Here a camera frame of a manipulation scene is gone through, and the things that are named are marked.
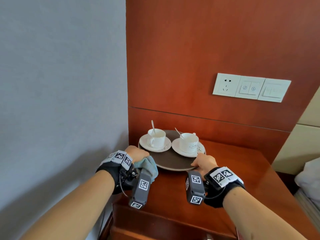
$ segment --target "round tray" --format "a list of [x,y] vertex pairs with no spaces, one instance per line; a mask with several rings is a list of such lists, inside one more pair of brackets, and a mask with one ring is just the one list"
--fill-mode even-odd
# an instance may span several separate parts
[[[179,134],[175,130],[164,129],[164,131],[166,133],[166,137],[168,137],[171,142],[179,138]],[[146,150],[140,145],[140,143],[138,143],[138,148]],[[172,147],[165,152],[148,152],[150,153],[150,156],[153,157],[156,165],[159,168],[170,171],[188,171],[195,168],[190,165],[194,161],[195,157],[181,156],[180,154],[176,153]]]

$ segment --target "hand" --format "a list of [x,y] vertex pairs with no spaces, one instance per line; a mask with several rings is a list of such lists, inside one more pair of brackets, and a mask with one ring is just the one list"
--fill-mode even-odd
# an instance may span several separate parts
[[198,153],[198,156],[193,163],[191,163],[191,166],[198,167],[195,170],[201,174],[203,180],[205,179],[204,176],[209,173],[211,169],[218,167],[214,157],[203,153]]
[[145,150],[139,149],[138,147],[134,145],[130,145],[125,149],[125,152],[129,154],[129,156],[132,158],[132,163],[141,161],[143,158],[150,156],[148,152]]

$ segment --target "blue cloth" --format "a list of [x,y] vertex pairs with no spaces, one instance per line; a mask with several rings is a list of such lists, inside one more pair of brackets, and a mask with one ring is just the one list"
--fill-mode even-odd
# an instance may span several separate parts
[[143,158],[141,161],[136,161],[134,163],[134,167],[137,169],[144,169],[144,172],[147,172],[151,177],[151,182],[153,182],[155,178],[158,177],[159,173],[157,165],[152,156],[147,156]]

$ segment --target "teacup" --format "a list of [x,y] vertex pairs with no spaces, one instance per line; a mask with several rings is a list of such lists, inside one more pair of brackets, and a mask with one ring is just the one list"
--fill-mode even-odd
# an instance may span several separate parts
[[166,133],[162,129],[148,130],[147,144],[152,148],[161,148],[165,145]]
[[180,150],[186,153],[195,153],[197,151],[199,137],[196,136],[196,133],[182,133],[179,141]]

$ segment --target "white saucer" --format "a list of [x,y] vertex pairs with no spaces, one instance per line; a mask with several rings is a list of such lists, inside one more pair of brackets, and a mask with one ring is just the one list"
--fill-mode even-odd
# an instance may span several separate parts
[[150,152],[165,152],[171,148],[171,141],[168,137],[165,138],[164,146],[161,148],[153,148],[153,147],[149,146],[147,144],[147,138],[148,138],[148,134],[143,135],[140,138],[139,143],[144,149],[146,149]]
[[194,153],[186,153],[186,152],[180,150],[179,140],[180,140],[180,138],[177,138],[172,142],[172,149],[176,153],[180,154],[181,156],[184,156],[184,157],[197,157],[199,152],[202,152],[204,154],[206,153],[205,147],[204,147],[204,145],[202,145],[202,143],[200,141],[198,142],[197,150]]

